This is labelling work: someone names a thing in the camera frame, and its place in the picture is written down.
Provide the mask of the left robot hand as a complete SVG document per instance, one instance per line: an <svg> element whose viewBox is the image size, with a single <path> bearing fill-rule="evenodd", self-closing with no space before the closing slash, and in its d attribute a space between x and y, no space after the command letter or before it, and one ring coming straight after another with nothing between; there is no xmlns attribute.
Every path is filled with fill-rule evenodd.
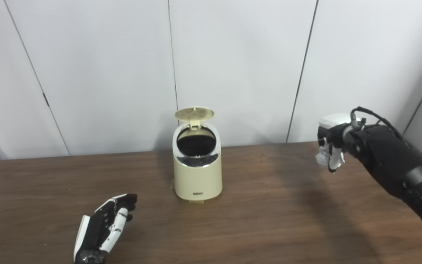
<svg viewBox="0 0 422 264"><path fill-rule="evenodd" d="M73 254L75 264L106 263L125 224L133 218L131 212L137 199L137 194L118 195L104 202L91 216L82 216Z"/></svg>

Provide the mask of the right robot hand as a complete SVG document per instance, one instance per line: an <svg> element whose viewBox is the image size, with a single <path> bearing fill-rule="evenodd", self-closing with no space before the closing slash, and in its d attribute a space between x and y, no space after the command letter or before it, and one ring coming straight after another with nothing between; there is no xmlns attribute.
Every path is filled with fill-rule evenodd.
<svg viewBox="0 0 422 264"><path fill-rule="evenodd" d="M365 162L368 159L365 144L355 138L364 127L365 118L359 119L355 114L338 113L321 118L317 134L319 152L315 160L330 173L345 162L345 153Z"/></svg>

